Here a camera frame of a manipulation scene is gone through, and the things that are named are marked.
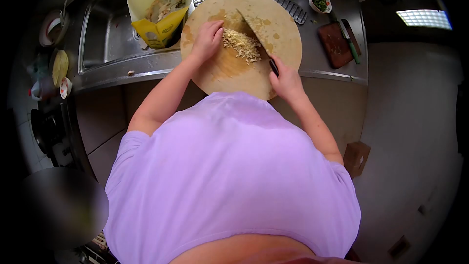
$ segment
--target yellow plastic bag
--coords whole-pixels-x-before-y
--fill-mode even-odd
[[[173,37],[174,31],[184,18],[191,0],[186,0],[184,7],[178,11],[173,11],[157,24],[145,19],[147,9],[155,0],[127,0],[128,11],[132,20],[132,26],[153,49],[165,48],[168,41]]]

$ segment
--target sink basin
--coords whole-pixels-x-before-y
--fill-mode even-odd
[[[179,50],[185,19],[176,30],[168,48],[143,50],[140,36],[131,25],[127,0],[95,0],[85,12],[79,53],[79,73],[142,55]]]

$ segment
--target chopped garlic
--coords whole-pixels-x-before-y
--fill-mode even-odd
[[[238,52],[236,57],[240,56],[242,59],[245,59],[248,65],[249,62],[261,60],[261,55],[256,46],[261,46],[261,44],[246,34],[232,29],[225,29],[223,31],[223,47],[235,49]]]

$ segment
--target kitchen counter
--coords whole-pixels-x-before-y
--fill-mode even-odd
[[[327,15],[314,12],[308,4],[308,0],[294,0],[304,10],[308,17],[304,25],[298,25],[302,38],[302,61],[299,73],[304,77],[317,77],[354,81],[360,84],[368,84],[368,53],[364,24],[358,0],[331,0],[339,19],[346,19],[357,39],[362,54],[361,63],[349,62],[342,68],[332,69],[324,48],[317,34],[317,28],[330,23]],[[89,91],[98,88],[122,85],[150,79],[162,79],[181,62],[179,43],[166,50],[149,51],[140,56],[132,57],[124,61],[108,62],[98,68],[83,71],[83,60],[79,58],[80,38],[86,8],[90,0],[75,0],[67,10],[73,19],[68,29],[62,49],[67,51],[70,68],[67,77],[73,83],[73,91]],[[127,76],[128,71],[134,71],[133,76]]]

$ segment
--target ceiling light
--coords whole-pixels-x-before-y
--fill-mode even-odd
[[[410,11],[396,11],[396,14],[407,26],[431,27],[452,30],[451,24],[444,11],[434,9],[414,9]]]

